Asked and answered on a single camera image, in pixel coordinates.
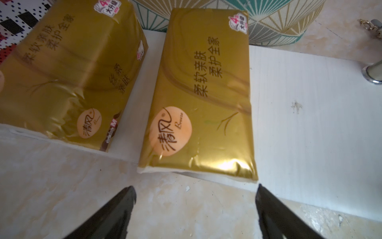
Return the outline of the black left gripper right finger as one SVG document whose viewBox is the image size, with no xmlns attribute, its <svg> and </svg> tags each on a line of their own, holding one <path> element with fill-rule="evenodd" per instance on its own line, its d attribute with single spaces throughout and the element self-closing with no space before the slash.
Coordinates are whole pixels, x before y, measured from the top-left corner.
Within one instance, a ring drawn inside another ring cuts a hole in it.
<svg viewBox="0 0 382 239">
<path fill-rule="evenodd" d="M 321 239 L 322 236 L 259 184 L 255 203 L 264 239 Z"/>
</svg>

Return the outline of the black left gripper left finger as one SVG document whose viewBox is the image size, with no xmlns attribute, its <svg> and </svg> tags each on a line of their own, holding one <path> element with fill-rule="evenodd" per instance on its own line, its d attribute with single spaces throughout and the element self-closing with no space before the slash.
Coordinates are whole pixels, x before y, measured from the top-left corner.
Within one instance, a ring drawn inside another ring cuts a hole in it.
<svg viewBox="0 0 382 239">
<path fill-rule="evenodd" d="M 133 186 L 123 188 L 65 238 L 125 239 L 136 199 L 137 195 Z"/>
</svg>

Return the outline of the gold tissue pack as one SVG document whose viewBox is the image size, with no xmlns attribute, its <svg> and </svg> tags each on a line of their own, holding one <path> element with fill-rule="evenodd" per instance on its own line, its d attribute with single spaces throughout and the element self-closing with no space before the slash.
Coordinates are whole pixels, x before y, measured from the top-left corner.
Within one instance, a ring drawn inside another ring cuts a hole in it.
<svg viewBox="0 0 382 239">
<path fill-rule="evenodd" d="M 1 64 L 1 123 L 107 151 L 147 49 L 130 1 L 57 1 Z"/>
<path fill-rule="evenodd" d="M 173 9 L 140 173 L 221 174 L 257 181 L 250 103 L 249 35 L 233 10 Z"/>
</svg>

